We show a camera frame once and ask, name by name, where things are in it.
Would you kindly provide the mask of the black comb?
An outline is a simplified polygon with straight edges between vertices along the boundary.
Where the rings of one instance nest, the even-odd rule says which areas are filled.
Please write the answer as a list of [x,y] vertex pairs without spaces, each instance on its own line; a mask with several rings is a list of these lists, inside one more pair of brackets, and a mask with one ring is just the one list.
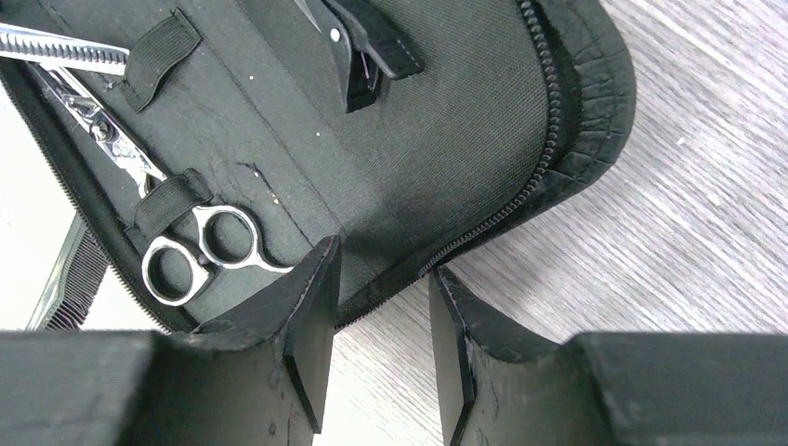
[[108,266],[93,232],[75,216],[26,330],[81,330]]

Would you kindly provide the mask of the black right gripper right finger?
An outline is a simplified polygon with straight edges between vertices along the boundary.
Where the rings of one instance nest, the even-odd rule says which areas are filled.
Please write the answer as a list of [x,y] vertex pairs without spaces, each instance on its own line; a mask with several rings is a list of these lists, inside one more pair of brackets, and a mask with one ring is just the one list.
[[783,445],[787,339],[778,334],[525,328],[449,269],[429,277],[447,445]]

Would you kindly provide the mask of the black tool pouch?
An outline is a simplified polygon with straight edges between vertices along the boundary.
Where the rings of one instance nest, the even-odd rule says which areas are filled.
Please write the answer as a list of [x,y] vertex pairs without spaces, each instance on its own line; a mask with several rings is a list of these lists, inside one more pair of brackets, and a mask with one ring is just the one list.
[[637,84],[598,1],[378,1],[425,69],[344,112],[328,47],[292,1],[5,1],[12,24],[180,62],[80,80],[176,179],[177,206],[237,204],[295,264],[342,239],[336,325],[572,197],[616,162]]

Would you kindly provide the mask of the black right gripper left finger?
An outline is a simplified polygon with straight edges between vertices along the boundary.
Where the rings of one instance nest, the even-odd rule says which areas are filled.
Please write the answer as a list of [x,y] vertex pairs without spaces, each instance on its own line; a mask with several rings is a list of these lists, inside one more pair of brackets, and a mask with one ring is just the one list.
[[341,240],[189,333],[4,332],[5,445],[309,445],[322,430]]

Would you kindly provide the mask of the silver hair scissors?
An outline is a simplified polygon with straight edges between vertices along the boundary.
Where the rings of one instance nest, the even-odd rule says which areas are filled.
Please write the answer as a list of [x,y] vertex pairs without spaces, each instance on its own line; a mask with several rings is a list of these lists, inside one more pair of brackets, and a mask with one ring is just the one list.
[[130,51],[119,46],[2,23],[1,56],[123,76]]

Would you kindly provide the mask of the silver thinning scissors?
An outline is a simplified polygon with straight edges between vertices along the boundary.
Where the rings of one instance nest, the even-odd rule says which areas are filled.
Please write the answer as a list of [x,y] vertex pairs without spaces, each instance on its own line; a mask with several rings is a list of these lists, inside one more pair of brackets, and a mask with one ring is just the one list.
[[[32,63],[30,68],[110,161],[137,185],[133,226],[147,242],[140,272],[148,292],[159,303],[182,307],[200,296],[213,280],[213,267],[290,272],[266,257],[263,231],[251,214],[235,205],[214,204],[213,193],[192,169],[166,174],[111,110],[67,69],[43,63]],[[241,258],[225,259],[210,244],[213,223],[224,215],[243,223],[249,234],[249,250]],[[190,286],[180,295],[160,287],[162,276],[154,267],[156,258],[169,250],[182,256],[190,270]]]

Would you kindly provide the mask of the black hair clip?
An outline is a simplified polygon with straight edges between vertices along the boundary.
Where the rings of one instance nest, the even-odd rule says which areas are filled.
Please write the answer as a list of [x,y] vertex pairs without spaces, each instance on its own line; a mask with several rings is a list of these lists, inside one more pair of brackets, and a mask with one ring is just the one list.
[[374,104],[385,78],[397,81],[425,69],[411,39],[367,1],[295,4],[327,45],[344,112]]

